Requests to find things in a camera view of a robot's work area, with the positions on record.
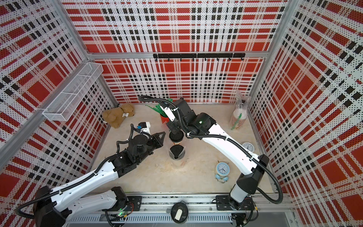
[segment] round black object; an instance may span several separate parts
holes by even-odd
[[[175,216],[178,210],[181,210],[181,216],[179,220],[176,220]],[[188,214],[189,214],[188,207],[184,201],[181,201],[179,203],[174,204],[174,206],[171,208],[170,214],[171,214],[171,219],[173,219],[175,223],[183,224],[188,219]]]
[[[184,138],[184,133],[181,130],[176,131],[176,133],[169,133],[169,138],[171,139],[171,141],[173,141],[174,143],[179,143],[183,140]]]
[[[184,147],[182,145],[172,146],[170,148],[170,151],[171,151],[170,157],[173,159],[181,159],[185,155],[185,151],[183,152],[183,150],[184,150]]]
[[[132,139],[132,143],[137,146],[143,146],[147,143],[148,139],[145,135],[137,135]]]

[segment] black cup lid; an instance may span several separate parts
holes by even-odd
[[[179,220],[176,220],[175,216],[176,216],[176,213],[178,210],[181,210],[181,216],[180,216]],[[171,214],[171,219],[173,219],[173,221],[175,223],[182,224],[188,218],[188,214],[189,214],[188,207],[184,201],[181,201],[179,203],[174,204],[174,206],[171,208],[170,214]]]
[[[170,151],[173,153],[175,159],[179,158],[179,155],[183,151],[184,147],[182,145],[174,145],[170,148]]]
[[[176,131],[176,133],[169,133],[169,138],[171,139],[171,141],[173,141],[174,143],[179,143],[183,140],[184,138],[184,133],[181,130]]]

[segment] clock face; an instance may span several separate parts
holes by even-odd
[[[217,173],[220,175],[220,176],[227,176],[229,174],[229,166],[227,163],[225,162],[220,162],[217,164]]]
[[[225,164],[220,164],[218,166],[218,171],[220,173],[226,174],[228,172],[228,167]]]
[[[246,143],[243,143],[242,146],[251,152],[254,151],[254,147],[251,143],[246,142]]]

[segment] brown teddy bear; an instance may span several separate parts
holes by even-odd
[[[131,103],[125,103],[119,107],[105,110],[102,113],[102,117],[107,123],[117,129],[125,120],[125,117],[132,117],[134,114],[134,106]]]

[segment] plastic bag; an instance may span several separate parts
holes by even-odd
[[[250,96],[242,95],[239,90],[236,90],[235,110],[232,113],[229,121],[231,130],[240,128],[248,117],[248,104],[251,100]]]

